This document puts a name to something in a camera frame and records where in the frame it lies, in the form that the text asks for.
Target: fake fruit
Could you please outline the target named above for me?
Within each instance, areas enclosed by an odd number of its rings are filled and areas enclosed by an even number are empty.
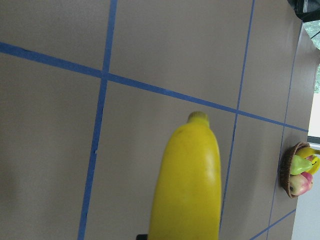
[[[311,155],[311,156],[307,156],[305,159],[307,159],[308,161],[312,162],[313,155]]]
[[[312,162],[308,161],[301,156],[294,155],[292,158],[290,174],[291,175],[298,175],[302,172],[306,172],[312,168]]]
[[[295,196],[300,196],[310,189],[308,180],[301,174],[290,177],[289,187],[291,194]]]
[[[320,150],[316,150],[308,146],[299,149],[295,154],[305,159],[314,154],[320,155]]]
[[[314,177],[310,173],[305,172],[305,171],[302,172],[301,175],[304,176],[308,180],[309,190],[312,189],[312,187],[314,185]]]
[[[218,143],[208,116],[193,112],[165,148],[148,240],[217,240],[220,211]]]
[[[320,159],[317,156],[313,156],[311,163],[312,163],[312,168],[309,170],[306,170],[306,172],[313,175],[319,170]]]

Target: blue tape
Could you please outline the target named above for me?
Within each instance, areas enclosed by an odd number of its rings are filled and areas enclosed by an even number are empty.
[[[222,206],[221,206],[221,214],[220,214],[220,226],[219,230],[221,231],[222,228],[222,221],[223,221],[223,215],[225,210],[225,203],[227,199],[227,190],[228,190],[228,183],[229,183],[229,175],[230,175],[230,168],[231,168],[231,162],[232,162],[232,154],[234,150],[234,141],[235,141],[235,133],[237,129],[237,121],[238,121],[238,115],[241,114],[241,111],[239,111],[240,107],[240,101],[241,101],[241,95],[242,95],[242,86],[244,82],[244,76],[245,76],[245,70],[246,70],[246,64],[247,64],[247,55],[248,55],[248,48],[249,48],[249,41],[250,41],[250,34],[251,34],[251,28],[252,28],[252,21],[255,11],[255,0],[252,0],[251,5],[251,12],[250,12],[250,19],[249,19],[249,26],[248,26],[248,32],[246,36],[246,43],[245,43],[245,50],[244,50],[244,57],[243,57],[243,65],[242,65],[242,72],[241,72],[241,80],[240,80],[240,86],[239,86],[239,94],[238,94],[238,101],[235,111],[235,118],[234,118],[234,125],[233,125],[233,133],[232,133],[232,142],[231,142],[231,148],[230,148],[230,154],[229,154],[229,161],[228,161],[228,168],[226,171],[226,178],[225,178],[225,184],[224,184],[224,192],[223,192],[223,200],[222,200]]]
[[[219,231],[221,231],[221,228],[222,228],[222,217],[224,215],[225,203],[226,203],[226,200],[227,200],[227,189],[228,189],[228,183],[229,183],[229,175],[230,175],[232,153],[233,153],[233,150],[234,150],[234,142],[235,142],[235,134],[236,134],[236,129],[237,129],[237,121],[238,121],[238,114],[236,114],[234,116],[234,125],[233,125],[231,148],[230,148],[230,153],[229,153],[229,161],[228,161],[228,167],[227,167],[227,171],[226,171],[225,185],[224,185],[224,191],[223,191],[223,200],[222,200],[221,213],[220,213]]]
[[[302,132],[308,132],[307,129],[303,129],[301,127],[289,125],[289,124],[286,124],[286,123],[281,122],[281,121],[272,120],[270,118],[259,116],[259,115],[255,115],[255,114],[248,113],[248,112],[245,112],[245,111],[239,110],[239,111],[237,111],[237,113],[239,115],[246,116],[246,117],[249,117],[249,118],[258,119],[258,120],[261,120],[261,121],[264,121],[264,122],[268,122],[268,123],[284,126],[284,127],[291,128],[291,129],[296,129],[296,130],[299,130],[299,131],[302,131]]]
[[[217,103],[214,103],[211,101],[206,101],[206,100],[203,100],[203,99],[200,99],[197,97],[185,95],[185,94],[182,94],[182,93],[179,93],[176,91],[171,91],[171,90],[168,90],[168,89],[165,89],[162,87],[158,87],[158,86],[154,86],[154,85],[150,85],[150,84],[147,84],[144,82],[132,80],[132,79],[129,79],[126,77],[122,77],[122,76],[118,76],[118,75],[114,75],[114,74],[109,74],[109,80],[112,82],[115,82],[115,83],[131,86],[134,88],[150,91],[150,92],[157,93],[157,94],[170,96],[173,98],[185,100],[185,101],[196,103],[196,104],[205,105],[205,106],[208,106],[211,108],[220,109],[220,110],[227,111],[230,113],[236,112],[236,110],[234,108],[231,108],[228,106],[220,105],[220,104],[217,104]]]
[[[296,209],[292,210],[291,212],[289,212],[288,214],[286,214],[285,216],[283,216],[282,218],[280,218],[278,221],[274,222],[273,224],[271,224],[270,226],[268,226],[267,228],[263,229],[261,232],[259,232],[257,235],[253,236],[252,238],[250,238],[249,240],[254,240],[257,237],[259,237],[260,235],[262,235],[263,233],[265,233],[266,231],[268,231],[269,229],[271,229],[272,227],[274,227],[275,225],[277,225],[278,223],[280,223],[282,220],[284,220],[285,218],[287,218],[288,216],[290,216],[291,214],[293,214],[296,211]]]
[[[116,11],[117,11],[117,0],[111,0],[110,9],[109,9],[108,29],[107,29],[106,41],[105,41],[106,43],[105,43],[105,51],[104,51],[104,59],[103,59],[102,77],[100,82],[100,90],[99,90],[99,97],[98,97],[98,103],[97,103],[97,109],[96,109],[90,159],[89,159],[89,165],[88,165],[84,194],[83,194],[83,202],[82,202],[81,217],[80,217],[77,240],[85,239],[87,216],[89,211],[92,185],[94,181],[94,174],[95,174],[95,167],[96,167],[96,160],[97,160],[97,150],[99,146],[99,139],[100,139],[100,133],[101,133],[101,126],[102,126],[103,110],[104,110],[106,94],[107,94],[112,42],[113,42],[114,28],[115,28],[115,21],[116,21]]]
[[[268,225],[270,226],[270,222],[271,222],[271,217],[272,217],[272,211],[274,209],[274,201],[275,201],[275,194],[276,194],[276,187],[278,184],[278,172],[279,172],[279,168],[280,168],[280,160],[281,160],[281,152],[282,152],[282,148],[283,148],[283,140],[284,140],[284,133],[285,133],[285,127],[287,126],[286,121],[287,121],[287,113],[288,113],[288,105],[289,105],[289,99],[290,99],[290,92],[291,92],[291,84],[292,84],[292,78],[294,75],[294,69],[295,69],[295,63],[296,63],[296,56],[297,56],[297,51],[298,51],[298,45],[299,45],[299,40],[300,40],[300,34],[301,34],[301,30],[302,30],[302,26],[303,26],[303,22],[301,21],[301,25],[300,25],[300,31],[299,31],[299,37],[296,43],[296,47],[295,47],[295,52],[294,52],[294,56],[293,56],[293,61],[292,61],[292,68],[291,68],[291,75],[290,75],[290,84],[289,84],[289,93],[288,93],[288,98],[286,100],[286,109],[285,109],[285,115],[284,115],[284,126],[282,129],[282,137],[281,137],[281,145],[280,145],[280,153],[279,153],[279,160],[278,160],[278,167],[277,167],[277,172],[276,172],[276,177],[275,177],[275,183],[274,183],[274,189],[273,189],[273,196],[272,196],[272,204],[271,204],[271,210],[270,210],[270,216],[269,216],[269,223]],[[268,240],[268,236],[269,236],[269,230],[267,231],[266,234],[266,240]]]
[[[74,62],[62,60],[53,56],[48,56],[42,53],[29,51],[21,47],[13,46],[7,43],[0,42],[0,53],[9,54],[23,59],[28,59],[38,63],[54,66],[61,69],[70,70],[73,72],[86,74],[92,77],[101,78],[102,72],[88,66],[80,65]]]

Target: yellow fruit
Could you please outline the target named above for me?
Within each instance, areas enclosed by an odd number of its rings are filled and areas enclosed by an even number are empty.
[[[303,147],[300,150],[298,150],[295,154],[305,159],[314,154],[320,155],[320,150],[316,150],[311,147]]]
[[[193,112],[165,148],[148,240],[217,240],[220,211],[218,143],[208,116]]]
[[[319,167],[320,167],[320,159],[317,156],[313,156],[312,168],[306,172],[313,175],[319,170]]]

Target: green pear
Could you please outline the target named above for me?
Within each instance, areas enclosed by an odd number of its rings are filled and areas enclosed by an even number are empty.
[[[300,173],[306,172],[312,168],[312,162],[302,158],[298,155],[294,155],[291,163],[290,174],[298,175]]]

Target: apple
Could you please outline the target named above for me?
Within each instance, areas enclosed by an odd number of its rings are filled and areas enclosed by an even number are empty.
[[[301,174],[291,175],[289,187],[292,195],[300,196],[310,189],[308,180]]]
[[[313,185],[314,185],[314,177],[309,173],[309,172],[302,172],[301,173],[302,176],[304,176],[309,183],[309,190],[312,189]]]
[[[313,155],[307,156],[305,159],[307,159],[308,161],[312,162],[312,158],[313,158]]]

